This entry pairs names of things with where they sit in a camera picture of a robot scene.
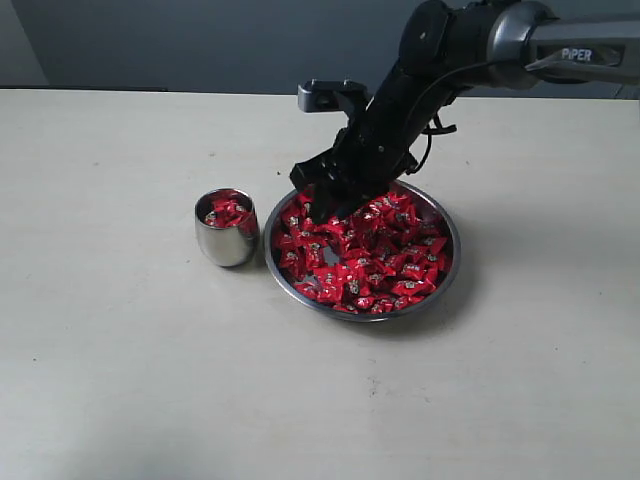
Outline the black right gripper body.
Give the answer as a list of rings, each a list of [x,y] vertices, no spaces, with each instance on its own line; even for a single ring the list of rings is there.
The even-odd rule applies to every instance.
[[[290,180],[298,191],[316,183],[336,190],[382,190],[418,161],[410,146],[450,100],[450,83],[406,74],[395,65],[368,106],[348,117],[333,145],[294,165]]]

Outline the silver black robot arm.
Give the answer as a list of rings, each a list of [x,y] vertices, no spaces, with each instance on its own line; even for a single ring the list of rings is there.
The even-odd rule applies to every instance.
[[[637,14],[563,20],[537,1],[459,9],[426,1],[409,18],[397,59],[375,93],[350,80],[299,87],[302,111],[341,111],[348,122],[330,148],[296,164],[290,179],[296,190],[311,191],[311,218],[323,224],[417,172],[422,164],[411,145],[422,135],[448,134],[439,112],[465,91],[638,81]]]

